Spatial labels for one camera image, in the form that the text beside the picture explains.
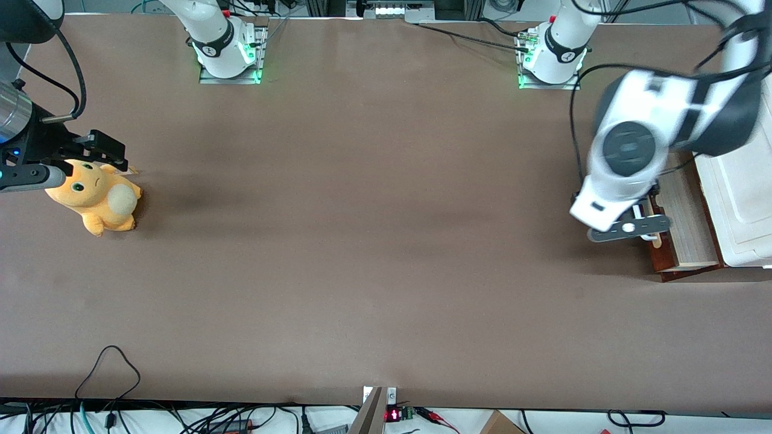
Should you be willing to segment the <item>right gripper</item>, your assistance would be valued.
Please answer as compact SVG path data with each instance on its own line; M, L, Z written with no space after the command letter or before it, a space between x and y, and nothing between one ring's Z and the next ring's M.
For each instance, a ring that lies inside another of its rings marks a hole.
M2 164L46 164L48 160L63 160L72 166L72 173L89 168L101 168L110 173L129 172L126 146L121 141L99 130L77 137L63 124L43 123L42 118L49 114L38 104L31 105L27 126L2 143Z

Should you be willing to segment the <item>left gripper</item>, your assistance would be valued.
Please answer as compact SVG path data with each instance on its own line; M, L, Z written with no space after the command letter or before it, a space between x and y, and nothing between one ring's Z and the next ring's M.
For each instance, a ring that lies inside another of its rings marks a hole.
M593 230L606 233L640 195L640 182L632 182L627 178L587 178L583 181L569 213ZM663 214L656 198L646 198L646 206L633 206L635 220L645 219L648 214Z

